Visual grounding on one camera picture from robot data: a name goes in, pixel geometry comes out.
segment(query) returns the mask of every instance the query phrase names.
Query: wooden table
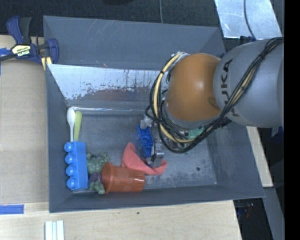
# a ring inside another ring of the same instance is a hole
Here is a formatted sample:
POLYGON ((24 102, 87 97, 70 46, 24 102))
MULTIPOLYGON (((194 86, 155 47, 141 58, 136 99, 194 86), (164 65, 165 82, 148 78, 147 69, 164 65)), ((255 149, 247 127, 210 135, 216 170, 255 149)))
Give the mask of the wooden table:
MULTIPOLYGON (((12 37, 0 35, 0 48, 11 48, 13 45, 14 40, 12 37)), ((14 64, 21 67, 23 62, 9 62, 11 66, 14 64)), ((273 183, 258 131, 253 127, 248 127, 247 129, 260 172, 262 185, 264 187, 272 187, 273 183)), ((25 182, 25 184, 32 184, 30 180, 31 175, 26 175, 26 177, 29 178, 29 182, 25 182)), ((19 192, 15 194, 16 196, 22 196, 23 193, 19 192)), ((59 220, 64 221, 65 239, 67 240, 242 239, 234 203, 231 200, 65 213, 49 213, 48 209, 49 204, 47 201, 32 201, 24 205, 24 214, 1 215, 0 240, 42 240, 44 239, 45 222, 59 220)))

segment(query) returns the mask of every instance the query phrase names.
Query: cable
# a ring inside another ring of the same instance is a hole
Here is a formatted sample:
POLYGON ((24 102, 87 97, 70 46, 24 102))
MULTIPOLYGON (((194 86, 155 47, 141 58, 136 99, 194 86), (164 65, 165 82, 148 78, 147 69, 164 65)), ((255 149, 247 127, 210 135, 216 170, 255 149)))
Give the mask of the cable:
POLYGON ((254 35, 254 33, 251 30, 249 22, 248 22, 247 11, 246 11, 246 0, 243 0, 243 11, 244 11, 245 23, 249 29, 249 32, 250 32, 251 36, 254 38, 254 40, 257 40, 256 36, 254 35))
POLYGON ((159 10, 160 10, 160 20, 161 23, 164 23, 163 17, 162 17, 162 6, 161 6, 161 0, 159 0, 159 10))

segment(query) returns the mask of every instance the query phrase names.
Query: blue toy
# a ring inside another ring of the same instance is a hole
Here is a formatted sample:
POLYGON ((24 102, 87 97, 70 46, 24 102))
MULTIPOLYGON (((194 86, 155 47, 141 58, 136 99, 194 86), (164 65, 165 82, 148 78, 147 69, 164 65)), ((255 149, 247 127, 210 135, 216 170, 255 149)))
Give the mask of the blue toy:
POLYGON ((151 158, 152 149, 154 146, 154 139, 152 138, 152 134, 149 126, 146 127, 145 129, 141 129, 140 125, 138 125, 137 131, 138 131, 138 138, 140 139, 140 144, 143 150, 143 157, 145 159, 151 158))
POLYGON ((88 189, 86 144, 80 141, 67 142, 64 150, 68 153, 64 160, 69 165, 65 169, 69 176, 66 186, 72 191, 88 189))

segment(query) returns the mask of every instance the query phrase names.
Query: gray tray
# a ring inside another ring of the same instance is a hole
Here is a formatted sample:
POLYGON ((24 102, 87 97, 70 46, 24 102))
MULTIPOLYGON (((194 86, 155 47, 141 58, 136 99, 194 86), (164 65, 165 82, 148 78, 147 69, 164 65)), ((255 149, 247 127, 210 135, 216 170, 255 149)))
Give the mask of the gray tray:
POLYGON ((214 27, 45 17, 44 29, 45 38, 56 38, 60 47, 59 64, 46 69, 50 212, 264 196, 247 130, 235 123, 216 130, 188 153, 166 150, 165 173, 147 176, 142 192, 71 192, 66 187, 63 150, 70 138, 67 108, 83 113, 79 140, 86 143, 87 151, 106 151, 120 165, 127 143, 138 146, 137 125, 148 105, 150 87, 171 54, 203 52, 220 57, 225 51, 214 27))

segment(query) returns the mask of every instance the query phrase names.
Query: orange cup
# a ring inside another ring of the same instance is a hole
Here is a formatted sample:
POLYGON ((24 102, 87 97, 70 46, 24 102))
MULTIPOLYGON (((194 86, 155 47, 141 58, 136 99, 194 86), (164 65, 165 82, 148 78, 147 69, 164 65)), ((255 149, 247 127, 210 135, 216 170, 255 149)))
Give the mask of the orange cup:
POLYGON ((146 177, 142 171, 115 166, 107 162, 102 170, 102 184, 105 193, 140 192, 145 187, 146 177))

